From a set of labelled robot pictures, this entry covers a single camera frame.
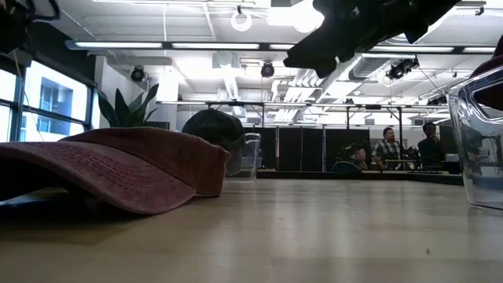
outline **potted plant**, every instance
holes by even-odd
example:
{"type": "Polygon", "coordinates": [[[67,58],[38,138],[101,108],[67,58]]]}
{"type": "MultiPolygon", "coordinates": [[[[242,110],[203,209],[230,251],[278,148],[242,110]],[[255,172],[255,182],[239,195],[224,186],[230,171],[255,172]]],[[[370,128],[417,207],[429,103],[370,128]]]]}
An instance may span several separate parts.
{"type": "Polygon", "coordinates": [[[110,123],[110,127],[143,127],[145,122],[150,118],[157,108],[153,109],[145,117],[147,104],[156,96],[159,84],[150,88],[145,101],[141,93],[129,105],[124,101],[123,95],[120,90],[116,90],[116,108],[114,109],[105,95],[98,91],[98,104],[100,111],[104,118],[110,123]]]}

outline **red baseball cap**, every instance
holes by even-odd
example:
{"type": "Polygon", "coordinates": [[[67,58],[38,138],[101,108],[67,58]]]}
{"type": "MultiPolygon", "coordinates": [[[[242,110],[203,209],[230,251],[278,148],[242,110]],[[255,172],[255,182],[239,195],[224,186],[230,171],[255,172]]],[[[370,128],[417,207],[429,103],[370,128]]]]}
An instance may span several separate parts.
{"type": "Polygon", "coordinates": [[[0,144],[0,200],[45,187],[85,190],[141,214],[169,211],[195,194],[220,196],[229,153],[156,128],[90,130],[56,142],[0,144]]]}
{"type": "MultiPolygon", "coordinates": [[[[493,57],[487,62],[481,64],[472,73],[471,78],[501,66],[503,66],[503,36],[497,43],[493,57]]],[[[503,111],[503,99],[501,99],[502,94],[503,94],[503,84],[498,84],[496,86],[492,86],[485,90],[476,92],[474,94],[474,98],[480,104],[503,111]]]]}

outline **plaid shirt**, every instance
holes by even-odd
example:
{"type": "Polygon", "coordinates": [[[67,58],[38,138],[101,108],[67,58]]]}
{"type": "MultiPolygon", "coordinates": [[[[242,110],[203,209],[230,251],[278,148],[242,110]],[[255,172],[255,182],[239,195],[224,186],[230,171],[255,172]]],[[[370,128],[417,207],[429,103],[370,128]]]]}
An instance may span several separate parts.
{"type": "Polygon", "coordinates": [[[372,156],[378,156],[381,160],[398,160],[402,153],[402,147],[398,141],[379,141],[374,146],[372,156]]]}

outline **light fixture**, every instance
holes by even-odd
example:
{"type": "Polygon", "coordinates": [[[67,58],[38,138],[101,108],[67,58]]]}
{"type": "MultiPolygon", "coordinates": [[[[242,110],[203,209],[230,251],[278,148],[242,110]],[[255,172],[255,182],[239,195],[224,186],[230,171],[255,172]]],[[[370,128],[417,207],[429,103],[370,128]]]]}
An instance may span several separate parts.
{"type": "Polygon", "coordinates": [[[203,101],[158,101],[157,104],[164,105],[206,105],[203,101]]]}
{"type": "Polygon", "coordinates": [[[174,49],[188,50],[257,50],[258,43],[198,43],[198,42],[177,42],[172,44],[174,49]]]}
{"type": "Polygon", "coordinates": [[[373,52],[403,52],[403,53],[451,53],[454,47],[437,46],[376,46],[373,52]]]}
{"type": "Polygon", "coordinates": [[[295,44],[269,44],[272,50],[290,50],[295,44]]]}
{"type": "Polygon", "coordinates": [[[386,54],[386,53],[363,53],[364,58],[396,58],[396,59],[414,59],[413,54],[386,54]]]}
{"type": "Polygon", "coordinates": [[[267,23],[272,26],[294,27],[298,32],[312,32],[323,24],[325,17],[313,7],[313,0],[303,0],[291,7],[271,7],[267,23]]]}
{"type": "Polygon", "coordinates": [[[288,103],[288,102],[267,102],[264,106],[306,106],[307,103],[288,103]]]}
{"type": "Polygon", "coordinates": [[[463,50],[463,53],[487,53],[493,54],[496,50],[495,47],[466,47],[463,50]]]}
{"type": "Polygon", "coordinates": [[[128,3],[135,5],[210,5],[210,6],[236,6],[255,7],[255,2],[242,1],[197,1],[197,0],[93,0],[98,3],[128,3]]]}
{"type": "Polygon", "coordinates": [[[162,49],[161,42],[75,42],[75,45],[87,49],[162,49]]]}
{"type": "Polygon", "coordinates": [[[252,15],[250,13],[244,11],[244,12],[234,12],[234,14],[230,17],[230,25],[235,29],[236,31],[247,31],[252,27],[252,15]],[[244,15],[246,18],[242,24],[237,23],[237,17],[240,15],[244,15]]]}
{"type": "Polygon", "coordinates": [[[303,0],[293,7],[294,28],[298,32],[308,33],[319,28],[325,17],[313,7],[313,0],[303,0]]]}

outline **baseball cap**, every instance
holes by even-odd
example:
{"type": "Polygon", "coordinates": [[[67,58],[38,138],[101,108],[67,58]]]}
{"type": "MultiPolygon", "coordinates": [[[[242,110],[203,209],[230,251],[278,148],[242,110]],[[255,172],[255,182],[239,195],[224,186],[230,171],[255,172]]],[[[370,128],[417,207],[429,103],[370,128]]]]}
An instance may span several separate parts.
{"type": "Polygon", "coordinates": [[[201,110],[192,116],[182,129],[230,153],[226,176],[237,175],[241,170],[244,147],[244,130],[241,121],[215,109],[201,110]]]}
{"type": "Polygon", "coordinates": [[[0,200],[45,187],[79,189],[141,214],[174,209],[195,194],[220,196],[229,153],[156,128],[90,130],[56,142],[0,144],[0,200]]]}
{"type": "MultiPolygon", "coordinates": [[[[481,75],[488,72],[494,68],[503,66],[503,36],[500,37],[497,43],[496,50],[490,60],[482,63],[473,73],[470,78],[481,75]]],[[[491,86],[484,90],[477,91],[474,94],[474,98],[480,104],[495,108],[497,110],[503,111],[503,99],[501,95],[503,94],[503,83],[495,86],[491,86]]]]}

